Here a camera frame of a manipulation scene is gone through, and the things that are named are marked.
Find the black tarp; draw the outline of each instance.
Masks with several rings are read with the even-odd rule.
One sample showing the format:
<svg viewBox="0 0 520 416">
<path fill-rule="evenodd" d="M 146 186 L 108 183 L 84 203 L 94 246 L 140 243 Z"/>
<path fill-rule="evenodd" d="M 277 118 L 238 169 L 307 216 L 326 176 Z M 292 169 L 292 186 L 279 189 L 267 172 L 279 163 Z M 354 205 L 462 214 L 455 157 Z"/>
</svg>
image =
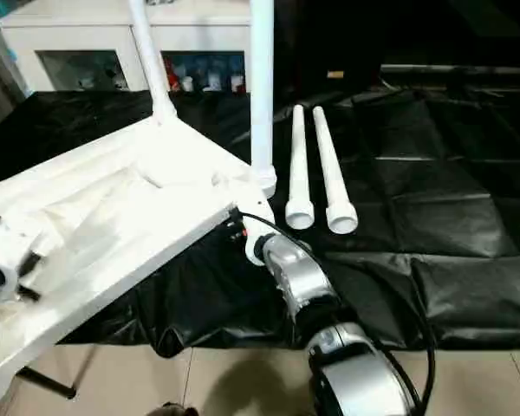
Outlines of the black tarp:
<svg viewBox="0 0 520 416">
<path fill-rule="evenodd" d="M 173 96 L 179 117 L 244 160 L 247 97 Z M 414 320 L 371 276 L 413 303 L 423 289 L 440 348 L 520 348 L 520 96 L 417 91 L 326 95 L 322 104 L 358 230 L 332 234 L 311 112 L 307 141 L 315 225 L 294 232 L 324 260 L 360 318 L 395 348 L 420 348 Z M 40 93 L 0 125 L 0 179 L 135 122 L 145 93 Z M 270 201 L 288 193 L 291 108 L 276 112 Z M 359 265 L 369 273 L 359 270 Z M 217 229 L 83 324 L 65 342 L 181 348 L 294 347 L 272 277 Z"/>
</svg>

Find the white plastic part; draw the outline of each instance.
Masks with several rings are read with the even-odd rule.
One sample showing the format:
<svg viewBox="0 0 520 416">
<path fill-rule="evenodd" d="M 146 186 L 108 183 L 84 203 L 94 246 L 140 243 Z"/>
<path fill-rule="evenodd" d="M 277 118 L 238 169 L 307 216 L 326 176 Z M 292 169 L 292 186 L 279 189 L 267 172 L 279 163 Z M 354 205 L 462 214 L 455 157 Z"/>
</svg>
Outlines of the white plastic part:
<svg viewBox="0 0 520 416">
<path fill-rule="evenodd" d="M 160 122 L 166 117 L 177 114 L 167 94 L 169 84 L 166 72 L 160 66 L 158 50 L 154 47 L 150 24 L 146 16 L 145 0 L 129 0 L 131 16 L 133 18 L 133 33 L 137 48 L 139 49 L 140 61 L 145 70 L 146 80 L 153 97 L 153 112 Z"/>
<path fill-rule="evenodd" d="M 272 165 L 274 0 L 251 0 L 250 162 L 267 198 L 276 191 Z"/>
<path fill-rule="evenodd" d="M 309 166 L 304 132 L 304 108 L 293 108 L 293 141 L 289 176 L 289 202 L 285 206 L 289 227 L 305 230 L 314 223 L 314 206 L 310 202 Z"/>
<path fill-rule="evenodd" d="M 0 399 L 23 366 L 221 224 L 234 206 L 273 221 L 250 166 L 177 117 L 161 124 L 148 117 L 0 182 L 3 218 L 48 218 L 64 236 L 23 280 L 41 300 L 0 304 Z M 253 236 L 268 232 L 245 225 Z M 247 245 L 253 256 L 253 241 Z"/>
<path fill-rule="evenodd" d="M 358 217 L 348 199 L 347 188 L 343 181 L 328 122 L 321 107 L 314 108 L 314 123 L 322 161 L 323 181 L 328 196 L 328 209 L 326 210 L 328 226 L 335 234 L 348 234 L 358 226 Z"/>
</svg>

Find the black cable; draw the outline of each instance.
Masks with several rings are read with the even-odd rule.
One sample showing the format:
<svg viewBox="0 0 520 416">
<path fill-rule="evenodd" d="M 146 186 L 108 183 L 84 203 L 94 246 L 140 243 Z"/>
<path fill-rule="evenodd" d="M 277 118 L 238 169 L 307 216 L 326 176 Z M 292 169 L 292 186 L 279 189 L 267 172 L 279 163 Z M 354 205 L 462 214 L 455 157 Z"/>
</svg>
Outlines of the black cable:
<svg viewBox="0 0 520 416">
<path fill-rule="evenodd" d="M 273 228 L 275 231 L 281 233 L 283 236 L 285 236 L 288 240 L 290 240 L 293 244 L 296 244 L 298 247 L 300 247 L 302 250 L 304 250 L 318 265 L 323 269 L 322 262 L 315 256 L 315 254 L 312 252 L 312 250 L 303 242 L 300 240 L 294 238 L 291 236 L 286 230 L 282 229 L 281 227 L 277 226 L 276 224 L 273 224 L 271 221 L 259 217 L 255 214 L 250 214 L 248 212 L 238 212 L 240 216 L 242 217 L 248 217 L 255 219 L 256 221 L 259 221 L 263 224 L 268 225 L 269 227 Z M 419 289 L 418 286 L 414 286 L 414 290 L 416 293 L 416 301 L 417 301 L 417 308 L 414 309 L 411 307 L 410 303 L 404 299 L 404 297 L 393 287 L 391 286 L 385 279 L 381 279 L 379 275 L 376 273 L 373 273 L 371 270 L 368 270 L 364 267 L 360 266 L 353 266 L 354 268 L 358 269 L 359 271 L 365 272 L 368 275 L 370 275 L 372 278 L 374 278 L 376 281 L 380 283 L 384 283 L 387 288 L 393 293 L 394 296 L 396 296 L 398 299 L 400 299 L 408 308 L 408 310 L 413 314 L 415 317 L 416 323 L 419 326 L 419 330 L 422 333 L 423 338 L 426 341 L 426 352 L 427 352 L 427 362 L 428 362 L 428 371 L 427 371 L 427 379 L 426 379 L 426 386 L 424 388 L 424 393 L 422 394 L 422 400 L 420 400 L 418 392 L 416 390 L 416 387 L 414 386 L 412 380 L 406 373 L 406 370 L 402 367 L 402 365 L 397 361 L 397 359 L 394 357 L 393 354 L 391 354 L 387 348 L 383 345 L 383 343 L 378 340 L 374 336 L 370 336 L 372 339 L 372 342 L 378 348 L 387 358 L 387 360 L 391 363 L 399 377 L 402 379 L 403 383 L 405 384 L 406 390 L 411 396 L 411 399 L 414 404 L 415 408 L 415 414 L 417 416 L 423 416 L 426 414 L 427 407 L 429 405 L 429 400 L 432 396 L 432 390 L 433 385 L 435 382 L 435 340 L 432 335 L 431 326 L 429 325 L 429 321 L 426 318 L 426 314 L 423 313 L 423 305 L 422 301 L 419 296 Z"/>
<path fill-rule="evenodd" d="M 359 264 L 349 263 L 348 266 L 350 266 L 352 269 L 358 270 L 360 273 L 369 275 L 373 280 L 384 286 L 386 290 L 392 293 L 406 306 L 406 308 L 411 312 L 412 316 L 416 320 L 417 326 L 419 327 L 426 344 L 427 355 L 426 385 L 424 386 L 424 392 L 422 394 L 420 406 L 416 412 L 417 415 L 423 416 L 427 412 L 427 407 L 429 405 L 430 398 L 432 397 L 433 386 L 435 384 L 435 338 L 433 336 L 432 328 L 423 310 L 423 303 L 419 295 L 418 286 L 414 286 L 414 292 L 416 294 L 416 308 L 413 308 L 396 288 L 394 288 L 386 279 L 381 278 L 381 276 L 377 273 Z"/>
</svg>

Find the tile floor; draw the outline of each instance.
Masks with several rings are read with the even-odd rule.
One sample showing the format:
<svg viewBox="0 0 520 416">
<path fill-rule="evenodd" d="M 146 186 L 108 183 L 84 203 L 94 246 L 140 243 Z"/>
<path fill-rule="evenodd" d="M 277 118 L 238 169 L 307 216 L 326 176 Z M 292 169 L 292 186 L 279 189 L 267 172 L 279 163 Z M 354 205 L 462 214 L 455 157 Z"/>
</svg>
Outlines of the tile floor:
<svg viewBox="0 0 520 416">
<path fill-rule="evenodd" d="M 422 388 L 423 354 L 398 354 Z M 309 369 L 301 352 L 188 349 L 171 360 L 149 347 L 58 346 L 33 366 L 79 386 L 66 401 L 17 383 L 0 416 L 144 416 L 166 401 L 202 416 L 298 416 L 311 409 Z M 430 416 L 520 416 L 520 352 L 438 353 Z"/>
</svg>

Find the glass cabinet door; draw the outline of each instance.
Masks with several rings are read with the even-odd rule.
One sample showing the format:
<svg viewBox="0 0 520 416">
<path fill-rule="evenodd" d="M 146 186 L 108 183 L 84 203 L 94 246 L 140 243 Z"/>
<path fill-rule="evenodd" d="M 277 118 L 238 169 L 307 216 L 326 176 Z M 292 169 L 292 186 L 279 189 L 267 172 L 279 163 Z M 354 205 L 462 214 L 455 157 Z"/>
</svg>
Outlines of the glass cabinet door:
<svg viewBox="0 0 520 416">
<path fill-rule="evenodd" d="M 224 91 L 244 94 L 243 52 L 162 51 L 172 91 Z"/>
<path fill-rule="evenodd" d="M 127 91 L 114 50 L 36 51 L 56 91 Z"/>
</svg>

